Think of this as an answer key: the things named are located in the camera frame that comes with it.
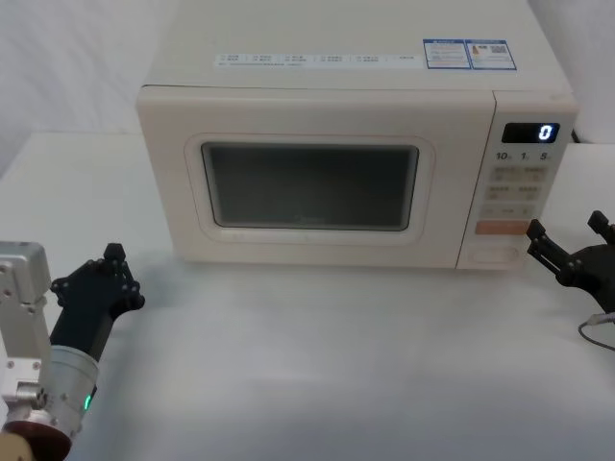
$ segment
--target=microwave window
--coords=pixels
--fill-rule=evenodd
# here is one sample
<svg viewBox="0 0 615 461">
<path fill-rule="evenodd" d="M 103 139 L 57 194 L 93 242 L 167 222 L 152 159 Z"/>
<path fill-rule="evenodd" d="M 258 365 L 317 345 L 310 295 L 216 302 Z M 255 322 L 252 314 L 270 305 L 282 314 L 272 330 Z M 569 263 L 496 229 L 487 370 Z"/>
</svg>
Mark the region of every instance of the microwave window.
<svg viewBox="0 0 615 461">
<path fill-rule="evenodd" d="M 225 228 L 403 231 L 418 149 L 206 143 L 213 217 Z"/>
</svg>

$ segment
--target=label sticker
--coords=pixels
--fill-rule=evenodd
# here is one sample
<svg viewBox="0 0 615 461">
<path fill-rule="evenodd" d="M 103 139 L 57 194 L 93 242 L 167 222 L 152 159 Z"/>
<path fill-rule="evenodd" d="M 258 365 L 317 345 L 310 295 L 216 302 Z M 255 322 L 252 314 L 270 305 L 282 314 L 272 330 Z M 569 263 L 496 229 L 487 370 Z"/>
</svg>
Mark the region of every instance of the label sticker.
<svg viewBox="0 0 615 461">
<path fill-rule="evenodd" d="M 476 70 L 517 70 L 506 40 L 465 40 Z"/>
<path fill-rule="evenodd" d="M 465 40 L 427 39 L 423 46 L 428 69 L 471 69 Z"/>
<path fill-rule="evenodd" d="M 428 69 L 517 70 L 506 40 L 425 39 Z"/>
<path fill-rule="evenodd" d="M 423 58 L 412 55 L 292 55 L 220 54 L 214 67 L 274 69 L 423 69 Z"/>
</svg>

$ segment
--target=white wall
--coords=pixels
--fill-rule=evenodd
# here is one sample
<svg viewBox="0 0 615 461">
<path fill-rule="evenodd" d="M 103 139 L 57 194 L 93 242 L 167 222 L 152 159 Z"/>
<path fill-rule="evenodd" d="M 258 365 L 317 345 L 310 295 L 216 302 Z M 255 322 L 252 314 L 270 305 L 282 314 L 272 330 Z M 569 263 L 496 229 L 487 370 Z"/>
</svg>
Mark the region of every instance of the white wall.
<svg viewBox="0 0 615 461">
<path fill-rule="evenodd" d="M 138 133 L 135 96 L 176 3 L 0 0 L 0 174 L 32 130 Z M 531 3 L 582 104 L 579 134 L 615 143 L 615 1 Z"/>
</svg>

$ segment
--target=table surface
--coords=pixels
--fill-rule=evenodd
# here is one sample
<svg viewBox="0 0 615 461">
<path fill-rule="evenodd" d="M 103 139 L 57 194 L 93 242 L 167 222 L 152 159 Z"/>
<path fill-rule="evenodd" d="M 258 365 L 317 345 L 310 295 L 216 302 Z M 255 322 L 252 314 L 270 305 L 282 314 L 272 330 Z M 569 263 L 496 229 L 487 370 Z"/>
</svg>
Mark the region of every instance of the table surface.
<svg viewBox="0 0 615 461">
<path fill-rule="evenodd" d="M 615 146 L 571 145 L 543 221 L 571 251 L 615 219 Z M 598 305 L 518 272 L 188 264 L 143 139 L 36 134 L 0 182 L 0 239 L 52 277 L 125 245 L 147 298 L 116 322 L 70 460 L 607 460 L 615 355 Z M 59 309 L 49 296 L 51 327 Z M 615 344 L 615 328 L 592 334 Z"/>
</svg>

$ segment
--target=microwave oven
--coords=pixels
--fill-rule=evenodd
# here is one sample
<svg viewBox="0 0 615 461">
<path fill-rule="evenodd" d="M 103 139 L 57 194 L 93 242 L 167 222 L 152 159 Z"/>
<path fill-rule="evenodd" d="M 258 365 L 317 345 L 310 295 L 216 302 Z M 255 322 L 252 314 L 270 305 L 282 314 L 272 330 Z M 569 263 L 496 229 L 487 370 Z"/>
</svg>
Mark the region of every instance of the microwave oven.
<svg viewBox="0 0 615 461">
<path fill-rule="evenodd" d="M 137 110 L 185 259 L 509 269 L 577 105 L 523 0 L 184 0 Z"/>
</svg>

